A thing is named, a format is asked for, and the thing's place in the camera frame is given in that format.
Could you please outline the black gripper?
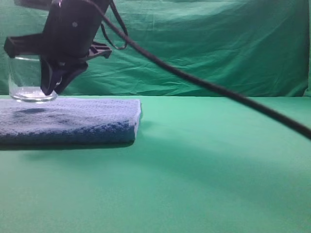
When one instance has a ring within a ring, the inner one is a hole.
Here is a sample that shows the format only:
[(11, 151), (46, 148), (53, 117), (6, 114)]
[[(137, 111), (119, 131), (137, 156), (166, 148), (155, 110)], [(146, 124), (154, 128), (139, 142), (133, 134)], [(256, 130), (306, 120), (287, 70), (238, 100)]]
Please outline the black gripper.
[(44, 95), (61, 94), (88, 64), (112, 52), (106, 44), (95, 42), (95, 35), (110, 0), (16, 0), (15, 5), (48, 11), (41, 33), (8, 36), (4, 51), (10, 58), (38, 55), (41, 67), (40, 89)]

